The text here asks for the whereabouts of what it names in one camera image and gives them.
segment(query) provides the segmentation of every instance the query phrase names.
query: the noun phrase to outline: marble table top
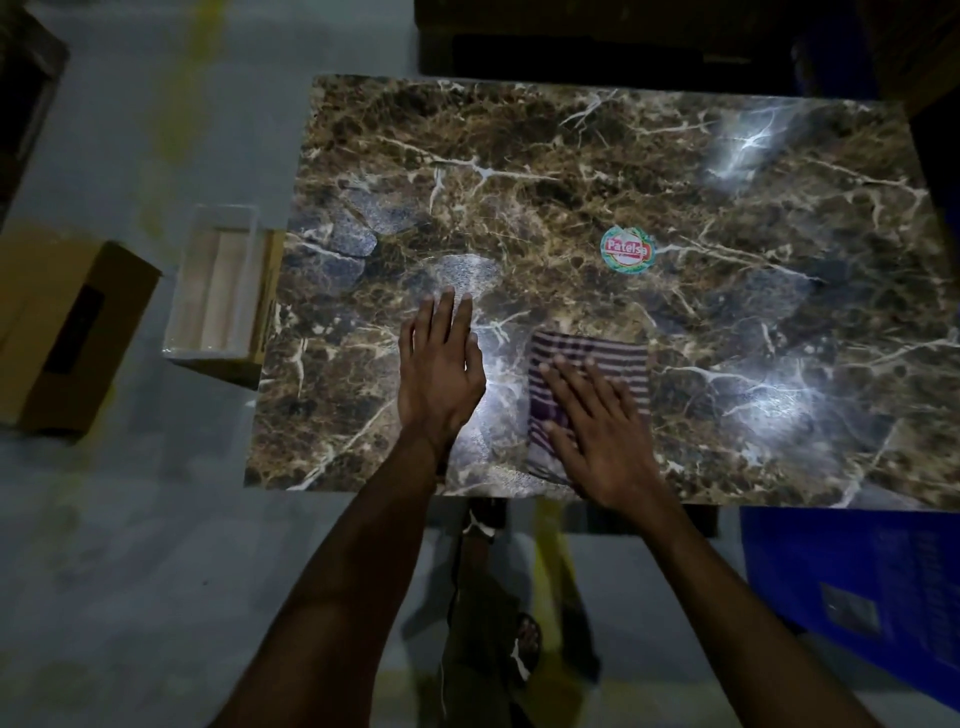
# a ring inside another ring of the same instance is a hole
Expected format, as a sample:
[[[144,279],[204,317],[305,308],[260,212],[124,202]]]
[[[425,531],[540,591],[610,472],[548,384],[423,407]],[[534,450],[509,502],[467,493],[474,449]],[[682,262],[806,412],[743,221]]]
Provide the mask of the marble table top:
[[[601,256],[614,226],[647,270]],[[443,493],[575,497],[524,471],[546,328],[649,342],[686,501],[960,509],[958,297],[897,106],[321,77],[288,229],[248,485],[358,490],[400,322],[452,283],[489,384]]]

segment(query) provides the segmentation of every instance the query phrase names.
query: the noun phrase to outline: hand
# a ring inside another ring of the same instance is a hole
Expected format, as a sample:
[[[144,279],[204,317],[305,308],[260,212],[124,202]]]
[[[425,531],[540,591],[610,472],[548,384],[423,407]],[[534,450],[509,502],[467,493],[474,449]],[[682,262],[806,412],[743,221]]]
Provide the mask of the hand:
[[[422,428],[438,459],[453,445],[487,389],[483,354],[470,333],[473,300],[464,294],[453,314],[453,288],[420,303],[414,319],[400,330],[400,391],[397,407],[404,429]]]
[[[540,364],[540,371],[566,410],[580,449],[555,423],[546,428],[569,478],[600,505],[633,518],[644,532],[664,517],[682,515],[680,502],[660,478],[649,428],[626,382],[611,383],[590,358],[586,377],[560,355],[554,364]]]

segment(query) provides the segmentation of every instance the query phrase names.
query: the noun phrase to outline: patelsa sticker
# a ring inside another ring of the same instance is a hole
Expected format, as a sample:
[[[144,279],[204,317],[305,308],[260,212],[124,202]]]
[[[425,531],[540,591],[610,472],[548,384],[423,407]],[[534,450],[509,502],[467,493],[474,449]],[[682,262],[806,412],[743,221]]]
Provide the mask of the patelsa sticker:
[[[640,228],[613,226],[600,240],[600,255],[617,273],[643,273],[654,263],[654,239]]]

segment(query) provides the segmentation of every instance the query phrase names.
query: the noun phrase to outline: forearm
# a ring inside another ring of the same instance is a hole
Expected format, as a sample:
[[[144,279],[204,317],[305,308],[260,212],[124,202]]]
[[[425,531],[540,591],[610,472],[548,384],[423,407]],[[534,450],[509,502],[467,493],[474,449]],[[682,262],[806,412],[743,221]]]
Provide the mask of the forearm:
[[[436,469],[430,442],[404,430],[310,559],[215,725],[367,724]]]
[[[644,538],[745,728],[878,726],[686,516],[671,512]]]

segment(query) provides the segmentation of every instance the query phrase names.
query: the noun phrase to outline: blue container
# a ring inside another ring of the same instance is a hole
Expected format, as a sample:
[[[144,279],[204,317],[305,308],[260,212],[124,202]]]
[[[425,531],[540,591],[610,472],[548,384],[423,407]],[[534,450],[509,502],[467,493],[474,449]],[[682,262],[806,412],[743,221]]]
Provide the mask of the blue container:
[[[960,514],[740,517],[750,584],[775,612],[960,710]]]

